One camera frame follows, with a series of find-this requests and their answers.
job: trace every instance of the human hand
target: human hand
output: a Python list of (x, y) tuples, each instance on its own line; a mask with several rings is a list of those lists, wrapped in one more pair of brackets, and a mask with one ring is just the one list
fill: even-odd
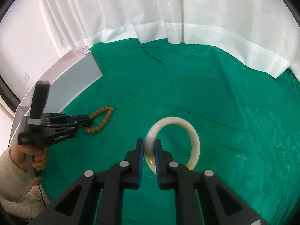
[(10, 158), (18, 167), (26, 170), (26, 154), (30, 154), (34, 156), (32, 166), (36, 171), (41, 171), (45, 169), (46, 162), (49, 159), (48, 150), (49, 147), (41, 149), (33, 145), (14, 144), (10, 150)]

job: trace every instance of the black cable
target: black cable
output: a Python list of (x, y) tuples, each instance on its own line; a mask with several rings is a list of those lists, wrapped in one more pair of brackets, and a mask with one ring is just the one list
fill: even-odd
[(43, 194), (42, 194), (42, 191), (41, 191), (41, 187), (40, 187), (39, 181), (37, 182), (37, 185), (38, 185), (38, 188), (39, 188), (39, 190), (40, 190), (40, 195), (41, 195), (41, 197), (42, 197), (42, 201), (43, 201), (43, 203), (44, 203), (44, 206), (46, 207), (46, 203), (45, 203), (44, 198), (43, 198)]

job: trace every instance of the electrical outlet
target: electrical outlet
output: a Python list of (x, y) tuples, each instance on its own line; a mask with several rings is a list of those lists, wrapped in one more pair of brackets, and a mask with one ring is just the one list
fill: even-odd
[(30, 79), (30, 77), (29, 77), (28, 73), (26, 73), (26, 72), (23, 73), (23, 75), (21, 77), (21, 81), (24, 85), (28, 82), (29, 79)]

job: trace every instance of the white wall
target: white wall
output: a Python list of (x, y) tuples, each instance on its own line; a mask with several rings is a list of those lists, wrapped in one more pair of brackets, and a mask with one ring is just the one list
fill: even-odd
[(13, 123), (13, 117), (0, 104), (0, 155), (8, 147), (12, 123)]
[(16, 0), (0, 23), (0, 75), (21, 100), (58, 59), (38, 0)]

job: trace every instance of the white curtain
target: white curtain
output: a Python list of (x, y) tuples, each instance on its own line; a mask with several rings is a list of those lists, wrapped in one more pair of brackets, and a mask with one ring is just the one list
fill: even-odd
[(275, 78), (291, 66), (300, 80), (300, 29), (282, 0), (39, 1), (60, 56), (98, 42), (167, 38), (216, 46)]

